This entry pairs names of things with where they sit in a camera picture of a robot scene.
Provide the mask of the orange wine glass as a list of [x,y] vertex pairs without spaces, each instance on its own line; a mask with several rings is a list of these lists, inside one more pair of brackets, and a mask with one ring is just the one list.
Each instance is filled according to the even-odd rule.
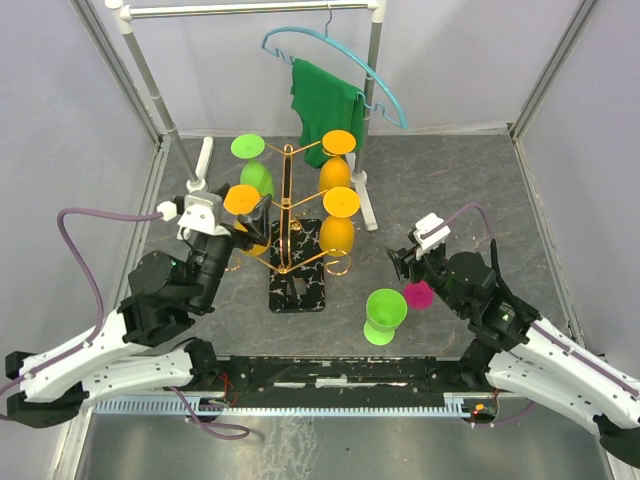
[[328,216],[320,230],[321,249],[334,257],[349,254],[355,242],[352,217],[360,209],[358,194],[350,187],[334,187],[324,195],[323,206]]
[[[249,214],[262,199],[259,191],[247,184],[238,184],[229,189],[224,200],[224,208],[232,215]],[[247,255],[258,257],[264,254],[270,245],[254,245]]]
[[332,130],[323,136],[322,147],[328,160],[321,167],[318,190],[324,192],[336,187],[349,187],[351,170],[346,155],[355,149],[355,137],[345,130]]

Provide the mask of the pink wine glass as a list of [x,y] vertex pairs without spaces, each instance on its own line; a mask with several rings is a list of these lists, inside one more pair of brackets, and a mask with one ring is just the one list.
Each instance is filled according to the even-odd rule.
[[424,280],[408,284],[402,294],[407,305],[415,310],[428,309],[434,301],[434,292]]

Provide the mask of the lime green wine glass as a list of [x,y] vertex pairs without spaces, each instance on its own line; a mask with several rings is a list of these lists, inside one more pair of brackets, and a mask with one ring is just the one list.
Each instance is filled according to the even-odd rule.
[[252,133],[242,134],[231,143],[231,153],[246,164],[240,173],[240,183],[254,187],[261,196],[267,194],[274,196],[275,187],[270,171],[258,161],[258,157],[264,152],[266,142],[264,139]]

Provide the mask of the gold wine glass rack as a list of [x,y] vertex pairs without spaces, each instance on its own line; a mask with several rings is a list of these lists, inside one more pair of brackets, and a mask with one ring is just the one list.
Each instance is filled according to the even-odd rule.
[[272,205],[278,218],[270,221],[271,238],[268,250],[258,256],[245,255],[268,269],[268,306],[273,313],[321,312],[326,305],[325,276],[344,276],[352,266],[350,253],[330,256],[319,245],[322,222],[316,218],[302,219],[294,210],[327,191],[296,201],[293,195],[294,160],[297,154],[317,146],[313,142],[303,147],[286,144],[274,150],[282,155],[280,198]]

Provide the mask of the silver white clothes rail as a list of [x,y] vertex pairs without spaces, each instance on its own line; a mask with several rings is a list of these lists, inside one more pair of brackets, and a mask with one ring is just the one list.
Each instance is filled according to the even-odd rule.
[[385,19],[387,3],[385,1],[276,1],[263,3],[216,4],[216,5],[184,5],[160,7],[133,7],[123,1],[107,1],[105,7],[111,12],[114,23],[118,27],[130,55],[141,75],[143,83],[161,123],[169,139],[177,149],[178,158],[187,172],[186,188],[190,192],[206,188],[206,177],[214,148],[214,140],[206,136],[198,160],[193,163],[184,148],[177,126],[169,113],[168,107],[160,93],[141,47],[134,33],[132,23],[136,19],[160,19],[173,17],[222,16],[242,14],[271,14],[284,12],[304,12],[326,10],[330,13],[339,10],[368,10],[371,12],[371,32],[368,45],[368,58],[362,60],[344,45],[332,39],[329,34],[303,27],[282,27],[265,34],[262,47],[267,41],[279,33],[298,33],[315,38],[349,57],[365,72],[364,105],[370,112],[380,113],[387,121],[400,128],[407,128],[408,123],[403,108],[391,92],[390,88],[377,75],[376,65],[380,48],[382,26]]

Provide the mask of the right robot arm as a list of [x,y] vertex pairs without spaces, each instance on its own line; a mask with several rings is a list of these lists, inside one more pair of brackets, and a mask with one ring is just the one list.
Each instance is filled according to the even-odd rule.
[[434,213],[415,223],[410,248],[388,250],[396,275],[425,283],[474,338],[442,377],[448,388],[486,385],[553,410],[594,434],[624,463],[639,465],[639,382],[563,334],[518,298],[502,276],[497,243],[490,258],[446,252],[450,222]]

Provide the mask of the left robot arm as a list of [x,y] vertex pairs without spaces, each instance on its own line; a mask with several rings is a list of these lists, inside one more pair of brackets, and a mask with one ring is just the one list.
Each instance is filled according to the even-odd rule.
[[4,421],[35,429],[60,425],[108,398],[136,390],[209,390],[221,368],[212,344],[192,339],[157,355],[158,347],[191,328],[213,302],[240,233],[220,222],[230,186],[194,192],[160,204],[151,219],[178,215],[200,222],[184,260],[161,251],[145,255],[130,273],[131,294],[98,311],[94,328],[40,354],[14,351],[5,358],[12,390]]

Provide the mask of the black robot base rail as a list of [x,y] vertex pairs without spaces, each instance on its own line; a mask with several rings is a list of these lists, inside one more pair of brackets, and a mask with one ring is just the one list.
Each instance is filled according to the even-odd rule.
[[238,408],[440,407],[446,394],[494,388],[458,359],[231,356],[183,392],[227,393]]

